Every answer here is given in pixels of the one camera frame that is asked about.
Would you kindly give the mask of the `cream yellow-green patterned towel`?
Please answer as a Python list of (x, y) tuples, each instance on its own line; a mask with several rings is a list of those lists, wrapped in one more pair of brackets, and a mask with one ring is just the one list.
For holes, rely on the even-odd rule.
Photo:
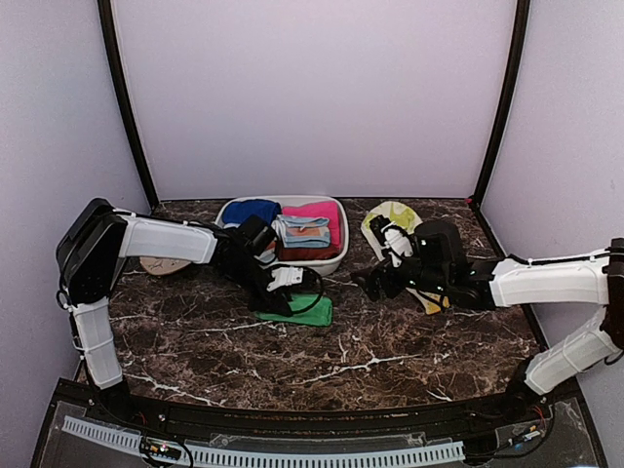
[[(391, 223), (407, 231), (414, 247), (413, 257), (406, 258), (398, 268), (392, 266), (390, 253), (384, 247), (382, 231)], [(380, 300), (383, 295), (393, 298), (407, 291), (421, 302), (427, 315), (432, 315), (445, 311), (449, 307), (449, 300), (440, 293), (425, 292), (416, 285), (418, 272), (413, 273), (412, 270), (418, 269), (420, 264), (413, 234), (421, 223), (422, 219), (416, 211), (401, 202), (386, 201), (373, 208), (362, 221), (361, 232), (378, 263), (369, 269), (352, 273), (351, 278), (370, 300)]]

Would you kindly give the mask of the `green microfiber towel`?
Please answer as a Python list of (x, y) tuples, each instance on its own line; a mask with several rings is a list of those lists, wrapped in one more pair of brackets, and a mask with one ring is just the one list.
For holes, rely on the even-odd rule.
[[(317, 295), (310, 293), (294, 294), (289, 306), (293, 311), (309, 306)], [(273, 313), (256, 312), (255, 316), (261, 321), (289, 323), (311, 327), (328, 327), (332, 324), (333, 304), (332, 300), (322, 296), (311, 308), (303, 312), (297, 312), (290, 317)]]

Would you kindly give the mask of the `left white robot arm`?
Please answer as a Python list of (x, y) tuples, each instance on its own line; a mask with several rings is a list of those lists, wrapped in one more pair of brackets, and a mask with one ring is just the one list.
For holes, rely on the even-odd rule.
[(252, 311), (290, 316), (287, 289), (303, 270), (266, 266), (259, 254), (276, 237), (257, 216), (235, 228), (136, 214), (95, 198), (58, 244), (58, 302), (70, 316), (74, 343), (96, 388), (98, 406), (117, 425), (137, 418), (137, 402), (115, 386), (123, 381), (109, 317), (117, 278), (130, 258), (176, 259), (210, 265), (250, 295)]

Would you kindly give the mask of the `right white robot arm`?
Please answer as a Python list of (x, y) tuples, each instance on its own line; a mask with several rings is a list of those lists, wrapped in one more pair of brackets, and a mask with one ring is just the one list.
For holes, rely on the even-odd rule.
[(521, 421), (535, 399), (623, 351), (623, 241), (590, 253), (542, 259), (467, 257), (455, 224), (429, 220), (413, 233), (378, 215), (370, 223), (382, 260), (352, 273), (369, 299), (411, 289), (447, 308), (493, 310), (521, 304), (587, 303), (599, 309), (583, 326), (517, 368), (497, 413)]

